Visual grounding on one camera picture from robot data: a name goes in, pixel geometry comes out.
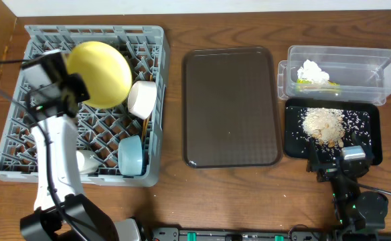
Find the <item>white bowl with food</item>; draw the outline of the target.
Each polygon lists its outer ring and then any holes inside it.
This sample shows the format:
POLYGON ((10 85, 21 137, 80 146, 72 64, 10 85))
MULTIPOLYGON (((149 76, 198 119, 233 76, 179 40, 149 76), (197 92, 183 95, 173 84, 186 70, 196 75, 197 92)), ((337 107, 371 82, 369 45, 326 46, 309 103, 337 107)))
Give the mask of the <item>white bowl with food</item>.
POLYGON ((157 97, 157 86, 154 81, 137 81, 133 84, 127 99, 131 114, 145 120, 152 113, 157 97))

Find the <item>grey plastic dish rack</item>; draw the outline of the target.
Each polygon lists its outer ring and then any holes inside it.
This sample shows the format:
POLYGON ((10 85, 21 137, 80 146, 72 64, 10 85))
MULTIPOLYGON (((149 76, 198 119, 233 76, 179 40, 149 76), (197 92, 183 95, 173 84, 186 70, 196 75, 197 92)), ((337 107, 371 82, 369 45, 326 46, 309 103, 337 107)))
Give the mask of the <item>grey plastic dish rack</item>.
MULTIPOLYGON (((111 109, 79 105, 77 148, 93 151, 98 169, 81 177, 83 183, 105 186, 151 187, 158 182, 163 140, 163 101, 168 82, 169 44, 162 27, 156 25, 27 25, 30 36, 24 57, 34 58, 45 51, 65 53, 78 44, 104 42, 117 49, 128 61, 133 80, 149 81, 157 86, 155 108, 149 118, 142 175, 124 176, 119 171, 120 140, 140 136, 143 120, 131 114, 125 103, 111 109)), ((35 183, 37 155, 35 141, 25 123, 25 111, 11 105, 0 141, 0 180, 35 183)))

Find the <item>white paper cup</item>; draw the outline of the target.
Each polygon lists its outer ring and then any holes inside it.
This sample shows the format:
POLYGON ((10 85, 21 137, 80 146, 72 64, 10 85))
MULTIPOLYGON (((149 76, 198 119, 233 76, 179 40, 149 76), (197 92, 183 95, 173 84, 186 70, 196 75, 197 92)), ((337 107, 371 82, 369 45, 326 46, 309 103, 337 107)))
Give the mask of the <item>white paper cup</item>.
POLYGON ((78 170, 80 174, 94 173, 100 163, 96 160, 97 155, 89 150, 77 150, 76 158, 78 163, 78 170))

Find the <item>rice food scraps pile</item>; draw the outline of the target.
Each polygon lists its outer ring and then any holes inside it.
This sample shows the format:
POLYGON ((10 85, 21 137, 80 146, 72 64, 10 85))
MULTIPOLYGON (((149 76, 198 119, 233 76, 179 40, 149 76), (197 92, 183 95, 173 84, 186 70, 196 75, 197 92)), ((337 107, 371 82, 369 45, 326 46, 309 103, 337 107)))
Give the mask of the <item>rice food scraps pile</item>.
POLYGON ((315 141, 318 155, 330 160, 339 155, 345 129, 342 111, 332 108, 309 108, 303 120, 303 130, 315 141))

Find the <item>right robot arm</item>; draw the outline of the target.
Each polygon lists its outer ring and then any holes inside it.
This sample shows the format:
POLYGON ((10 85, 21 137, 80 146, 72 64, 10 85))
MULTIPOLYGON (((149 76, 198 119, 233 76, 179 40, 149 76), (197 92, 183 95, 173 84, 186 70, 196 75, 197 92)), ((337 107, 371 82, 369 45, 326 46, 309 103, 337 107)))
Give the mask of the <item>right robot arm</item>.
POLYGON ((374 154, 355 133, 352 146, 341 149, 333 161, 322 161, 313 139, 309 141, 308 172, 317 174, 317 181, 329 182, 333 190, 336 218, 343 225, 340 234, 370 235, 385 228, 388 198, 379 191, 361 191, 358 179, 370 170, 374 154))

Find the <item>light blue bowl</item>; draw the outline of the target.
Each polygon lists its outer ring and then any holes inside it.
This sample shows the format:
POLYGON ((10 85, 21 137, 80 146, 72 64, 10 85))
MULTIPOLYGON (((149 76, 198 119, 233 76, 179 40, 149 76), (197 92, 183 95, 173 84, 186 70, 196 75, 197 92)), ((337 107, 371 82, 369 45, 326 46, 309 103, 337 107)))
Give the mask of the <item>light blue bowl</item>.
POLYGON ((141 138, 138 135, 122 139, 118 148, 119 171, 124 176, 140 176, 144 168, 141 138))

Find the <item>green orange snack wrapper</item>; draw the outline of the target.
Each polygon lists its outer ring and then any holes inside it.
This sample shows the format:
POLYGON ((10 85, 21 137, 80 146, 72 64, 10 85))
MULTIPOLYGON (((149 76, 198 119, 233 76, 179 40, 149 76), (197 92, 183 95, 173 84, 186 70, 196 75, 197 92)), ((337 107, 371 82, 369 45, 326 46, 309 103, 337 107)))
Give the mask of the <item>green orange snack wrapper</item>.
POLYGON ((323 82, 314 82, 312 80, 298 79, 297 80, 297 91, 335 91, 339 86, 338 83, 323 81, 323 82))

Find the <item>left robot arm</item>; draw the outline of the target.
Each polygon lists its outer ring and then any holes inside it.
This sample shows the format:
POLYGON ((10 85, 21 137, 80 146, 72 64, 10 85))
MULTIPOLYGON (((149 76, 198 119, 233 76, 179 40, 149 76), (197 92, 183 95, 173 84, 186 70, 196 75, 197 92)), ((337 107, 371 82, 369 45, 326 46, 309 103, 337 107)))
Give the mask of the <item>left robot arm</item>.
POLYGON ((25 101, 37 151, 38 185, 32 214, 20 220, 26 240, 146 240, 134 218, 115 223, 85 195, 78 169, 74 117, 90 95, 79 74, 66 69, 61 50, 25 62, 21 71, 39 104, 25 101))

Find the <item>white napkin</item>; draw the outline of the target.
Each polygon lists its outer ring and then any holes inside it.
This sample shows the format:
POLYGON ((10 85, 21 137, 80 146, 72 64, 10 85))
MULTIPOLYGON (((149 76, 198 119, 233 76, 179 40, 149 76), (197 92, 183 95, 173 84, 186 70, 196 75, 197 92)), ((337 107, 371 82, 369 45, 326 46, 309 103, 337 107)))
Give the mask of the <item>white napkin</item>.
POLYGON ((329 81, 329 74, 324 72, 314 61, 306 60, 297 70, 297 79, 312 80, 314 82, 329 81))

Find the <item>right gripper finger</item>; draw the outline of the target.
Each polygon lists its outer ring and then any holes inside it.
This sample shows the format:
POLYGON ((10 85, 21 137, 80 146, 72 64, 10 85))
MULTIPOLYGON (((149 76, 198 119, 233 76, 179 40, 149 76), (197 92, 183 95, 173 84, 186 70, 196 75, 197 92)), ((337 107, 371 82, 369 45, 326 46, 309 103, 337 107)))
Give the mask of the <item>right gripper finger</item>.
POLYGON ((351 134, 351 141, 352 141, 353 146, 361 147, 365 154, 370 153, 370 149, 368 148, 368 146, 366 144, 364 144, 362 142, 361 138, 356 134, 356 132, 353 132, 351 134))
POLYGON ((319 158, 317 155, 317 149, 315 146, 315 141, 309 139, 309 157, 307 162, 307 172, 317 172, 319 169, 319 158))

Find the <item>yellow round plate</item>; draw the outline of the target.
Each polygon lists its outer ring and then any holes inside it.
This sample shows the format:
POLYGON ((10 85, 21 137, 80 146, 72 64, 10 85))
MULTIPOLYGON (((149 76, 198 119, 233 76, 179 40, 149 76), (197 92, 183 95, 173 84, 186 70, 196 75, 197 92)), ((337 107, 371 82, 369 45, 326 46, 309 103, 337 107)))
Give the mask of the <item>yellow round plate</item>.
POLYGON ((131 68, 114 47, 102 42, 84 42, 70 52, 66 67, 69 74, 79 74, 90 95, 84 104, 113 108, 122 104, 133 83, 131 68))

